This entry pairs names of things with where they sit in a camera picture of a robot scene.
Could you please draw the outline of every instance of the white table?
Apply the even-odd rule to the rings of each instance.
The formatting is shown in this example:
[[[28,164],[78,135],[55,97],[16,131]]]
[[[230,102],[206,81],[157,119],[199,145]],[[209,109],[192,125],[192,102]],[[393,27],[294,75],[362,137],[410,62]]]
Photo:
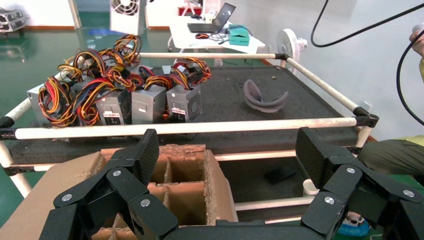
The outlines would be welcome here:
[[[205,23],[203,20],[191,18],[190,16],[176,16],[172,23],[169,25],[171,37],[168,40],[168,49],[170,48],[171,40],[176,48],[180,49],[180,53],[184,49],[233,49],[242,53],[255,54],[258,48],[265,47],[265,44],[253,36],[250,36],[248,46],[231,45],[228,41],[223,44],[218,44],[221,41],[214,41],[211,39],[196,39],[197,33],[191,33],[188,23]],[[227,22],[224,29],[229,27],[231,22]]]

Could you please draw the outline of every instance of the khaki pants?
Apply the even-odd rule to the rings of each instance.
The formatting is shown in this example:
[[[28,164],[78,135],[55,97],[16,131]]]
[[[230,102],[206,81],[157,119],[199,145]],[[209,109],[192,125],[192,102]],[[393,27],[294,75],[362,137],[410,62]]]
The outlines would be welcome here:
[[[407,140],[370,141],[357,158],[379,173],[424,175],[424,146]]]

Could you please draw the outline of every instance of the white fan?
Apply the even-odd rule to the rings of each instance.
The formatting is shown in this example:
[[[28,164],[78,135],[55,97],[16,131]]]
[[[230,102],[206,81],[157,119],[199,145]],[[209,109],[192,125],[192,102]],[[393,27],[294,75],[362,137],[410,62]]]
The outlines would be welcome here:
[[[110,0],[110,30],[140,35],[146,27],[145,5],[145,0]]]
[[[287,54],[292,57],[296,62],[299,62],[301,52],[308,48],[308,41],[303,38],[297,38],[296,34],[289,28],[280,30],[277,36],[277,51],[279,54]]]

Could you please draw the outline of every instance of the gray curved object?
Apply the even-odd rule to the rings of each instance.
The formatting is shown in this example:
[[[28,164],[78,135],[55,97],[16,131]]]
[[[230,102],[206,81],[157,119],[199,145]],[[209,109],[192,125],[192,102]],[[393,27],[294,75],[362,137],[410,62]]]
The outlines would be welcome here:
[[[264,102],[261,90],[256,86],[252,79],[247,80],[243,86],[244,101],[251,108],[264,113],[275,113],[284,107],[287,102],[289,92],[285,92],[282,96],[277,97],[271,102]]]

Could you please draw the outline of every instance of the yellow shirt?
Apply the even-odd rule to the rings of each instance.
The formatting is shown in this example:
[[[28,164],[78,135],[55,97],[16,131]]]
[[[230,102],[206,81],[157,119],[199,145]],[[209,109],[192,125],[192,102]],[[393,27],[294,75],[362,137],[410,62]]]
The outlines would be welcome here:
[[[421,73],[422,81],[424,82],[424,58],[422,58],[421,61],[419,62],[419,71]],[[407,136],[407,137],[401,137],[399,139],[406,140],[406,141],[409,141],[424,147],[424,135]]]

